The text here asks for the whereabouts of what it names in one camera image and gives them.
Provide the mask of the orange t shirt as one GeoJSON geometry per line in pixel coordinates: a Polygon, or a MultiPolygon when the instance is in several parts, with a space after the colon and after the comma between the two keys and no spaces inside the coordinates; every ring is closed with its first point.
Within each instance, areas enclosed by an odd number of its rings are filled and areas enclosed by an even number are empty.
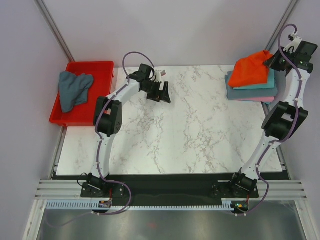
{"type": "Polygon", "coordinates": [[[262,50],[238,60],[229,78],[228,85],[232,88],[249,85],[266,84],[269,69],[265,61],[273,56],[268,50],[262,50]]]}

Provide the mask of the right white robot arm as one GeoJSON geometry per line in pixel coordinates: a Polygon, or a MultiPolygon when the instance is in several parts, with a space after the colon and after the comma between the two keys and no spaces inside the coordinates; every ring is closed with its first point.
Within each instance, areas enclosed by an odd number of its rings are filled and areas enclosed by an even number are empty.
{"type": "Polygon", "coordinates": [[[263,121],[262,137],[248,162],[233,174],[228,184],[233,196],[245,198],[257,193],[261,167],[307,119],[309,112],[304,109],[303,98],[314,69],[310,61],[317,48],[316,44],[302,40],[279,47],[275,55],[264,62],[269,69],[286,73],[284,99],[275,105],[263,121]]]}

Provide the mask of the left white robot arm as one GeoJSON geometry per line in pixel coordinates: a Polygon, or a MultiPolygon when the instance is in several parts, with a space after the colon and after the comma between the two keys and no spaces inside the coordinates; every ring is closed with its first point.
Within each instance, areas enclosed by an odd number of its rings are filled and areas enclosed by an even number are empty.
{"type": "Polygon", "coordinates": [[[107,180],[110,174],[110,157],[116,134],[123,123],[122,107],[130,98],[140,92],[147,93],[148,100],[170,104],[169,82],[162,82],[165,70],[155,70],[153,67],[141,64],[138,71],[129,74],[123,86],[108,96],[97,98],[93,125],[99,137],[95,162],[91,172],[87,174],[82,185],[81,197],[107,198],[110,190],[116,184],[107,180]]]}

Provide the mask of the teal folded t shirt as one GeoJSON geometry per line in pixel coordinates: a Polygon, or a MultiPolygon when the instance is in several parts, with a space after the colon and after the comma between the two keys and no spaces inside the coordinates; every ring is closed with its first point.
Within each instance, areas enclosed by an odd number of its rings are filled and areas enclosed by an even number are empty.
{"type": "Polygon", "coordinates": [[[275,86],[276,86],[275,71],[273,69],[270,69],[267,77],[267,83],[234,87],[233,89],[234,90],[264,90],[264,89],[273,89],[275,88],[275,86]]]}

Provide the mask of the pink folded t shirt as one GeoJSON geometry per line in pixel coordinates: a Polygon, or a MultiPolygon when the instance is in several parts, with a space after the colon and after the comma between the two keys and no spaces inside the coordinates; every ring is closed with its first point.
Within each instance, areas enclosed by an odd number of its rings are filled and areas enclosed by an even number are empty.
{"type": "Polygon", "coordinates": [[[275,100],[274,96],[267,96],[267,97],[250,97],[250,98],[241,98],[238,101],[242,102],[261,102],[269,105],[275,100]]]}

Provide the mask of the grey-blue folded t shirt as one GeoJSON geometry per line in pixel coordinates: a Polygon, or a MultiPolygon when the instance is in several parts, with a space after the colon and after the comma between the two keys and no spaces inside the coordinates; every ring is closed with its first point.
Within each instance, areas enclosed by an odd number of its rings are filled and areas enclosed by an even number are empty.
{"type": "Polygon", "coordinates": [[[229,100],[275,97],[278,94],[277,86],[275,86],[274,88],[266,88],[266,89],[244,89],[244,90],[233,89],[228,85],[229,78],[231,77],[232,73],[233,73],[232,71],[228,71],[227,75],[224,76],[225,85],[226,85],[226,97],[229,100]]]}

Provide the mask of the red plastic bin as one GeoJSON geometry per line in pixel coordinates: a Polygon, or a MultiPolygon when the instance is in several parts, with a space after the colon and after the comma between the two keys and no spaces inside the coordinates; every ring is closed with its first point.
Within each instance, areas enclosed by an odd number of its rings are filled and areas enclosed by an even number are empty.
{"type": "Polygon", "coordinates": [[[114,62],[70,62],[66,66],[66,71],[76,76],[81,74],[93,76],[93,85],[88,90],[88,100],[86,103],[75,106],[70,112],[63,113],[60,96],[57,95],[49,121],[52,124],[63,127],[91,127],[93,125],[97,98],[107,96],[112,91],[114,62]]]}

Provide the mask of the grey crumpled t shirt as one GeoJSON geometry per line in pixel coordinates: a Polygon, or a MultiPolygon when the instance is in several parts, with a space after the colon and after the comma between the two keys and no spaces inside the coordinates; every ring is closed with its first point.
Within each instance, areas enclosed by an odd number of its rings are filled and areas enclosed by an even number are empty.
{"type": "Polygon", "coordinates": [[[59,100],[63,113],[69,113],[75,106],[88,102],[88,92],[94,83],[91,74],[63,71],[59,74],[59,100]]]}

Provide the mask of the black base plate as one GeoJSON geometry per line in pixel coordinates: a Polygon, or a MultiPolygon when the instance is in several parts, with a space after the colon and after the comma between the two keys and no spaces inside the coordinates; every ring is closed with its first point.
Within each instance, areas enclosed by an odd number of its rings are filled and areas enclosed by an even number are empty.
{"type": "Polygon", "coordinates": [[[108,175],[115,184],[108,197],[82,197],[92,199],[111,198],[116,204],[125,205],[203,205],[221,203],[223,199],[257,199],[259,193],[236,197],[228,184],[234,174],[156,174],[156,175],[108,175]]]}

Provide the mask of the aluminium frame rail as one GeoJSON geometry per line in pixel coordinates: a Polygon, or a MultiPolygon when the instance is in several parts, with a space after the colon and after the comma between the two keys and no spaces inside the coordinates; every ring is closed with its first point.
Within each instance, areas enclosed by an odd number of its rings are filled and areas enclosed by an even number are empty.
{"type": "MultiPolygon", "coordinates": [[[[307,194],[299,180],[268,180],[270,201],[305,201],[307,194]]],[[[78,200],[81,189],[75,180],[41,180],[35,194],[40,200],[78,200]]]]}

